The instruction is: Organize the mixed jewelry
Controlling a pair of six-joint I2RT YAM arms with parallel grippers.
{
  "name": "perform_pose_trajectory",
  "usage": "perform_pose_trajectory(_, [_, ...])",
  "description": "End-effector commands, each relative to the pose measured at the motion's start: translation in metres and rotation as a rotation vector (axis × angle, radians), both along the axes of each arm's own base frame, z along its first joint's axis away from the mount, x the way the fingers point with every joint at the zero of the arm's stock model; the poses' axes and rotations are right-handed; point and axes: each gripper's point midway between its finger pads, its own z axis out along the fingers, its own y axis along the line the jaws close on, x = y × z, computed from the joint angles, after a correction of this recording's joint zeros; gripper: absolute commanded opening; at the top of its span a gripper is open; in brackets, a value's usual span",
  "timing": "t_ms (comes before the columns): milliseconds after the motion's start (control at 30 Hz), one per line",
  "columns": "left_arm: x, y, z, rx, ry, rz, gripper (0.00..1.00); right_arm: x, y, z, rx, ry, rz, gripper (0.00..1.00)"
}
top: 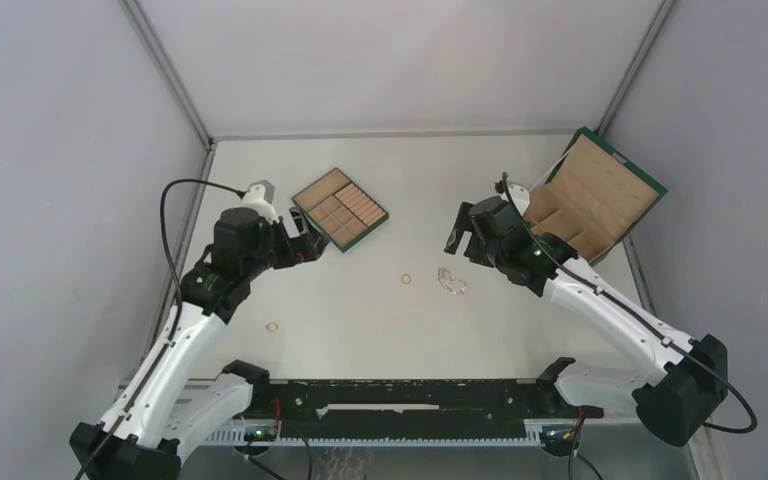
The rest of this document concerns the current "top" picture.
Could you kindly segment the green jewelry tray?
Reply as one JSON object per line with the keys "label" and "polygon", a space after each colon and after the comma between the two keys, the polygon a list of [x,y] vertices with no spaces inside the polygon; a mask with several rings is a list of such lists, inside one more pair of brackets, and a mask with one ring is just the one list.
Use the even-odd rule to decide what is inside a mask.
{"label": "green jewelry tray", "polygon": [[331,169],[291,200],[342,253],[389,219],[387,210],[339,168]]}

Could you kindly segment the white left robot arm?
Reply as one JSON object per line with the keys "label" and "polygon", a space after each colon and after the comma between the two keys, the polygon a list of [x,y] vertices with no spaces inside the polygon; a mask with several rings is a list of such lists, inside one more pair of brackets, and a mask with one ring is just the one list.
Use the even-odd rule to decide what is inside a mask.
{"label": "white left robot arm", "polygon": [[223,211],[213,241],[183,277],[178,303],[131,383],[94,424],[81,422],[69,445],[83,479],[175,479],[190,455],[236,414],[265,414],[271,407],[268,373],[233,361],[208,389],[183,406],[177,401],[193,367],[226,329],[268,270],[317,260],[326,242],[293,207],[299,234],[281,219],[252,207]]}

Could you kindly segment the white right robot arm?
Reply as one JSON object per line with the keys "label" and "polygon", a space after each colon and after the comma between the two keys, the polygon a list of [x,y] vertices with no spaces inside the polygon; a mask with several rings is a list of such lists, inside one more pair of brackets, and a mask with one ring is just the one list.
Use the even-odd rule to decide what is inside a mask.
{"label": "white right robot arm", "polygon": [[695,339],[629,301],[558,236],[532,234],[508,201],[462,203],[445,252],[454,254],[465,233],[472,263],[582,316],[632,366],[556,361],[537,391],[547,414],[562,416],[574,406],[632,412],[656,438],[681,447],[727,398],[728,349],[719,339]]}

